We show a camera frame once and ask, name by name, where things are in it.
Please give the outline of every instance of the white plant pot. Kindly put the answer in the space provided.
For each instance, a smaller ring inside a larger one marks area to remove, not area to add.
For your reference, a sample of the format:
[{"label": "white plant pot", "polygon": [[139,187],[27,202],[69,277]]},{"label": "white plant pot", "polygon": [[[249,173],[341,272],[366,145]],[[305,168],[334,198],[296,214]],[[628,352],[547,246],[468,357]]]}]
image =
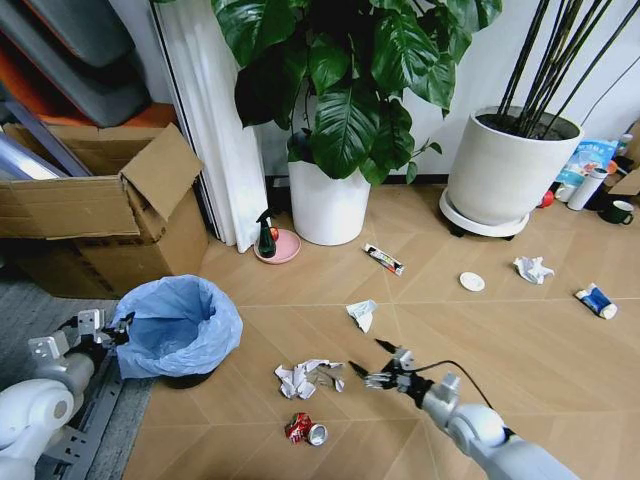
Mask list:
[{"label": "white plant pot", "polygon": [[341,245],[362,231],[371,185],[359,170],[344,180],[327,177],[316,165],[289,162],[296,232],[318,245]]},{"label": "white plant pot", "polygon": [[[469,117],[449,175],[451,203],[483,225],[514,222],[536,208],[584,136],[582,128],[562,118],[554,128],[568,140],[558,141],[516,137],[478,121],[478,116],[497,110],[484,108]],[[509,111],[519,112],[518,107]],[[545,113],[541,120],[551,118]]]}]

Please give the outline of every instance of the tiled floor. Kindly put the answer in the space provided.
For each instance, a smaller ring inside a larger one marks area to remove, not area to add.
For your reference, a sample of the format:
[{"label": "tiled floor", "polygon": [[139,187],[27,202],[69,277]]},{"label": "tiled floor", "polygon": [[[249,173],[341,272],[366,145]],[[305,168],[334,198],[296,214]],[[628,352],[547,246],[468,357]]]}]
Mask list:
[{"label": "tiled floor", "polygon": [[[482,478],[408,397],[366,390],[349,370],[343,393],[320,388],[290,401],[278,392],[281,363],[322,357],[381,367],[388,357],[376,337],[413,349],[419,363],[462,363],[515,431],[582,478],[638,478],[640,221],[609,225],[557,204],[536,211],[511,242],[460,239],[436,215],[440,191],[374,189],[357,240],[305,242],[287,265],[212,245],[200,273],[238,305],[240,348],[196,388],[157,384],[126,479]],[[404,275],[367,258],[365,241],[404,262]],[[556,276],[525,282],[511,265],[521,255],[544,256]],[[465,270],[482,275],[486,290],[463,290]],[[571,296],[590,282],[616,299],[613,321]],[[365,335],[344,304],[368,298],[380,308]],[[468,381],[462,389],[463,401],[480,400]],[[328,427],[324,446],[288,442],[283,426],[296,411]]]}]

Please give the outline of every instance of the white curtain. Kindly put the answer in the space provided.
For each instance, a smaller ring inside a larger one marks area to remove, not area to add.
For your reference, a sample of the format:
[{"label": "white curtain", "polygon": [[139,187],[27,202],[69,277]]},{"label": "white curtain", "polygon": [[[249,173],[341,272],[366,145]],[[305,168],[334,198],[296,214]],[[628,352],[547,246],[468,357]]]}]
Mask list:
[{"label": "white curtain", "polygon": [[236,111],[238,65],[210,0],[154,3],[154,11],[181,126],[205,164],[207,208],[220,239],[244,252],[258,237],[267,196],[256,134]]}]

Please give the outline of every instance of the coffee mug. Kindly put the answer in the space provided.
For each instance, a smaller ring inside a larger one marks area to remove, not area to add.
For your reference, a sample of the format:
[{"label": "coffee mug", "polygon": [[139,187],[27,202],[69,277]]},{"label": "coffee mug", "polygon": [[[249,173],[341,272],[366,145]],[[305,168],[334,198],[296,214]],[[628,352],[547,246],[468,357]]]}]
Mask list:
[{"label": "coffee mug", "polygon": [[600,217],[609,223],[629,225],[633,222],[633,205],[622,200],[611,202],[600,212]]}]

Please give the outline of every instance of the green spray bottle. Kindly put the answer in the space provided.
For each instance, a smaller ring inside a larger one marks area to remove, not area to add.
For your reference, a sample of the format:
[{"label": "green spray bottle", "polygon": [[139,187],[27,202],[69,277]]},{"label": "green spray bottle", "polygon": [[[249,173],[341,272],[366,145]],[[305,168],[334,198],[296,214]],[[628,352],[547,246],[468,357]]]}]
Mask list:
[{"label": "green spray bottle", "polygon": [[269,222],[267,222],[269,217],[271,217],[271,209],[267,208],[256,220],[256,223],[260,224],[258,252],[263,258],[271,258],[276,254],[276,241],[271,235],[271,228],[269,227]]}]

